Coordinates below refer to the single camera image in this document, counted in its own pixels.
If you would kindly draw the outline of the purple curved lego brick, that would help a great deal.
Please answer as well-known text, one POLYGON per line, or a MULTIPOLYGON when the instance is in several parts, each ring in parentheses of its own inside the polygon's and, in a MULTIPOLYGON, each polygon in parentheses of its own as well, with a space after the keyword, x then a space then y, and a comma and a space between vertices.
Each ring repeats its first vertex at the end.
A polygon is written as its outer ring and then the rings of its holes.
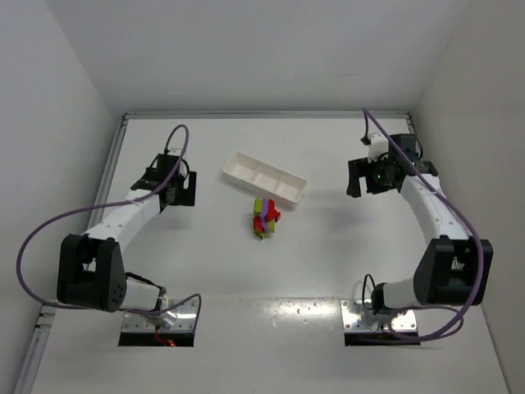
POLYGON ((271 199, 263 199, 259 219, 262 227, 262 238, 275 232, 275 203, 271 199))

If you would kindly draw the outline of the red rectangular lego brick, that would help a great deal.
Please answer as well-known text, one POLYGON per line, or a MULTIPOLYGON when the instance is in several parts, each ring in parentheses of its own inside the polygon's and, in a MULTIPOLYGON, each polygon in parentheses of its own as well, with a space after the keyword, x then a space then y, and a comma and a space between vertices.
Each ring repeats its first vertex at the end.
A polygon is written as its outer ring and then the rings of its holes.
POLYGON ((273 206, 269 207, 266 215, 267 221, 279 222, 281 219, 281 213, 273 206))

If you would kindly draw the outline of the lime green lego plate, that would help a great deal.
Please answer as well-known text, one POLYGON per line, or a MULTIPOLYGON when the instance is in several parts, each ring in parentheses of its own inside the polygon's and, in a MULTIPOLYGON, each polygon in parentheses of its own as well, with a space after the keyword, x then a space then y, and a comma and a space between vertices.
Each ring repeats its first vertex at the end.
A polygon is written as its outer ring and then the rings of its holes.
POLYGON ((264 232, 258 232, 256 230, 253 231, 254 235, 258 237, 260 240, 264 241, 266 239, 266 234, 264 232))

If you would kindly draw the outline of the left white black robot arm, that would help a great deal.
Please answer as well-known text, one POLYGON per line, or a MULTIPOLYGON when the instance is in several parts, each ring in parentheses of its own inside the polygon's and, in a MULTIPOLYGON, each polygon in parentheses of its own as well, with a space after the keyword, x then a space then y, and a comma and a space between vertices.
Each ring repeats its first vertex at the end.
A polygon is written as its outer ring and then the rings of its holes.
POLYGON ((197 173, 187 161, 160 153, 126 196, 99 224, 62 241, 57 278, 59 302, 79 308, 150 314, 167 303, 166 293, 126 271, 123 253, 139 231, 169 206, 195 205, 197 173))

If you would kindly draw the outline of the white three-compartment tray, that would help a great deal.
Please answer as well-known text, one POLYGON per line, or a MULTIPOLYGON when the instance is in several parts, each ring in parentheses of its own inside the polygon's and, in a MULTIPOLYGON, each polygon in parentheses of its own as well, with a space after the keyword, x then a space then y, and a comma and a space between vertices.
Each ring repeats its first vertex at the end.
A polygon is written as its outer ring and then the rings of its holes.
POLYGON ((307 181, 241 152, 228 159, 222 173, 229 181, 277 203, 294 208, 301 200, 307 181))

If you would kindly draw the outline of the red curved lego brick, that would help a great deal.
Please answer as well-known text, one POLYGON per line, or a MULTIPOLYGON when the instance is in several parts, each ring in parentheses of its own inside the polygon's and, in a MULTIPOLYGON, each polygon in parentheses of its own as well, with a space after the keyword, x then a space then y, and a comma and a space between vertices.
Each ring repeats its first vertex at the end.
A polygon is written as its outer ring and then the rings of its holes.
POLYGON ((265 226, 259 216, 253 218, 253 231, 260 236, 266 233, 265 226))

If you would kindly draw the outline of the lime green lego brick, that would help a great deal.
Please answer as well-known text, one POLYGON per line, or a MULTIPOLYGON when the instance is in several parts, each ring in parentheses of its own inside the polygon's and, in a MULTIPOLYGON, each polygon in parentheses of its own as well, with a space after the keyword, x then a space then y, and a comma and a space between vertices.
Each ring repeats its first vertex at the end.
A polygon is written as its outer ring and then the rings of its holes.
POLYGON ((263 211, 263 201, 261 199, 255 199, 253 206, 253 215, 258 217, 263 211))

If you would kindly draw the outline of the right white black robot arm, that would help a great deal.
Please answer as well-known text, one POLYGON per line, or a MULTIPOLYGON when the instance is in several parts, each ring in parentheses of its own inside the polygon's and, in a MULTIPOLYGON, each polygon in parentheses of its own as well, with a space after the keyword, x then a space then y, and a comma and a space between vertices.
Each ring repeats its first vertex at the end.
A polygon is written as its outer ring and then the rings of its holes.
POLYGON ((491 243, 477 244, 472 233, 438 198, 441 184, 429 161, 421 160, 415 135, 379 133, 365 136, 368 156, 349 161, 347 195, 361 196, 364 178, 369 194, 397 190, 409 204, 427 242, 414 275, 400 282, 383 282, 372 291, 375 314, 424 305, 464 305, 484 298, 494 254, 491 243))

